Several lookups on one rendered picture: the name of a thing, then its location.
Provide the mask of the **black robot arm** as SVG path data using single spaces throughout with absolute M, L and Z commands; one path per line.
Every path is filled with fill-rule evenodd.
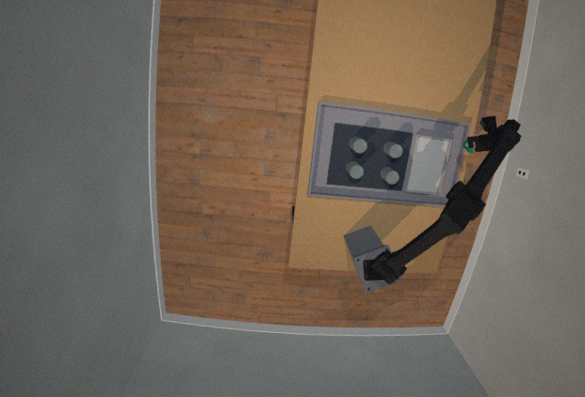
M 377 258 L 364 260 L 364 277 L 366 281 L 384 280 L 386 283 L 392 284 L 405 273 L 407 263 L 443 238 L 455 232 L 457 234 L 461 233 L 470 220 L 475 220 L 479 216 L 486 205 L 482 201 L 485 187 L 506 154 L 514 148 L 521 138 L 521 135 L 517 132 L 521 124 L 515 119 L 507 120 L 504 125 L 501 124 L 497 128 L 495 116 L 487 116 L 482 118 L 480 125 L 488 133 L 479 135 L 480 144 L 485 144 L 489 141 L 492 148 L 467 185 L 464 185 L 460 180 L 452 187 L 446 195 L 448 202 L 439 217 L 439 221 L 436 220 L 418 238 L 416 237 L 396 252 L 391 253 L 389 250 L 385 250 L 378 256 L 380 258 L 377 257 L 376 262 L 374 261 Z M 491 135 L 492 137 L 490 138 Z M 382 277 L 380 278 L 378 274 L 382 275 Z M 377 279 L 374 279 L 371 275 Z

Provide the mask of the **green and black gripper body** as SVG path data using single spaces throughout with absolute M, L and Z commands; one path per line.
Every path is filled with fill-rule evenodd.
M 479 135 L 478 136 L 470 136 L 468 137 L 468 145 L 469 148 L 473 147 L 473 141 L 475 142 L 475 152 L 482 152 L 482 151 L 490 151 L 491 150 L 491 146 L 490 143 L 488 141 L 488 143 L 485 144 L 480 144 L 480 140 L 479 140 Z

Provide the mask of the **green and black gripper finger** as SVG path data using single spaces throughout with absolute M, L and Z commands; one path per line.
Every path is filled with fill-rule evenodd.
M 468 137 L 466 138 L 465 142 L 463 143 L 463 148 L 465 148 L 468 151 L 468 153 L 473 153 L 473 148 L 469 148 L 469 145 L 465 146 L 467 144 L 467 142 L 468 142 Z

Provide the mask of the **clear glass jar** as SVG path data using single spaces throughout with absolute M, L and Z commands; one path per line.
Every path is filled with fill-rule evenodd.
M 391 185 L 396 184 L 399 181 L 399 174 L 393 169 L 391 170 L 388 166 L 381 170 L 380 175 Z
M 388 154 L 389 156 L 392 156 L 394 158 L 398 158 L 402 155 L 402 147 L 400 145 L 397 145 L 393 142 L 387 142 L 384 144 L 384 152 L 386 154 Z
M 351 161 L 346 165 L 347 171 L 352 178 L 360 178 L 363 176 L 364 170 L 357 162 Z
M 364 153 L 367 150 L 367 142 L 357 136 L 350 139 L 349 146 L 359 154 Z

